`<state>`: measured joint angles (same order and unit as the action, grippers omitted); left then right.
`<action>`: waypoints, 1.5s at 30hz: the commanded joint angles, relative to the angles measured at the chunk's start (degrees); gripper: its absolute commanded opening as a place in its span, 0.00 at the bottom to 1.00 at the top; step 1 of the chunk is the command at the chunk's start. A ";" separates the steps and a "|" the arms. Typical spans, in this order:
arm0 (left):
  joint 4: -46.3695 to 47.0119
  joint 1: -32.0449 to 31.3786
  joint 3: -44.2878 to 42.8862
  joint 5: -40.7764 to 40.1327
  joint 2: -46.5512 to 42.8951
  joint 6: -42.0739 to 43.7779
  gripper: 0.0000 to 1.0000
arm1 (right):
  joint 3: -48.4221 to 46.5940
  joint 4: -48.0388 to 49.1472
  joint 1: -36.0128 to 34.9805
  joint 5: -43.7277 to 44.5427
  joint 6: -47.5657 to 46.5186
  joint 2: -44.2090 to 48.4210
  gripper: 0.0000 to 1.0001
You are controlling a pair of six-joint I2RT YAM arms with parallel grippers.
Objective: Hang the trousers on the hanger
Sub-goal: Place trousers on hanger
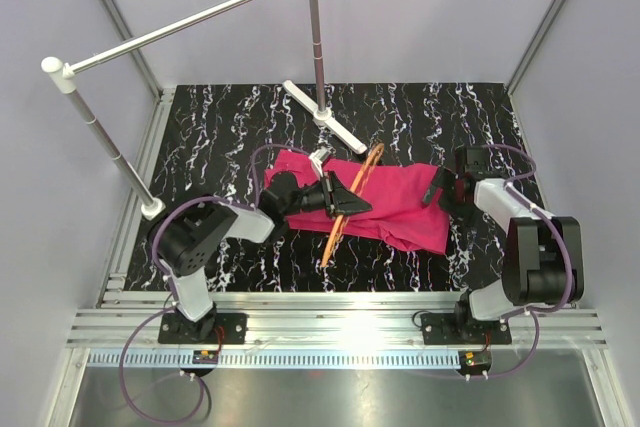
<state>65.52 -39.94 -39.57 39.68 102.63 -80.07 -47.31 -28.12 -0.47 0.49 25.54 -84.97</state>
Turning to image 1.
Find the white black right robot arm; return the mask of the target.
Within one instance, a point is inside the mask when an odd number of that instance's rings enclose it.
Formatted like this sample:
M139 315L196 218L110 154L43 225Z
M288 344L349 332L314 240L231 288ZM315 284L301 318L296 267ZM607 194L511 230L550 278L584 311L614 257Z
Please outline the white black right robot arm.
M554 313L584 293L579 222L556 216L521 193L516 184L536 173L535 161L524 154L527 170L508 176L492 166L496 148L457 148L454 169L438 168L423 197L424 205L437 204L466 225L487 215L506 235L500 279L464 292L445 323L465 344L507 328L514 316Z

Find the pink trousers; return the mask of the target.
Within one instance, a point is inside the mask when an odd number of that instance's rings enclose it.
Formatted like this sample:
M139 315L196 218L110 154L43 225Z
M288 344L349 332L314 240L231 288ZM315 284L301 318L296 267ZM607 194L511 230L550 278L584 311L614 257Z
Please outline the pink trousers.
M329 160L329 171L349 186L360 170L360 164L346 160ZM280 172L291 172L298 185L311 185L317 180L308 155L280 151L273 167L266 170L264 180L269 185ZM344 234L384 241L400 251L424 250L444 255L449 236L449 214L441 210L440 194L426 205L423 198L437 167L422 163L374 168L361 198L371 204L372 211L348 217ZM334 220L322 211L288 216L293 229L329 233Z

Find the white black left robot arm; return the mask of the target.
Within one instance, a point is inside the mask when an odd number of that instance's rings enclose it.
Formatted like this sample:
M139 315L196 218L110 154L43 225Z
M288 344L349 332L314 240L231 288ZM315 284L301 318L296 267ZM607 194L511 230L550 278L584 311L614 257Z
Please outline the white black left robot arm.
M291 172L279 172L251 209L215 196L185 202L150 231L152 259L169 275L175 306L168 329L194 344L209 341L215 332L216 304L209 296L206 264L222 241L240 239L254 244L278 240L289 230L295 214L324 211L330 218L368 213L372 205L350 191L329 171L301 186Z

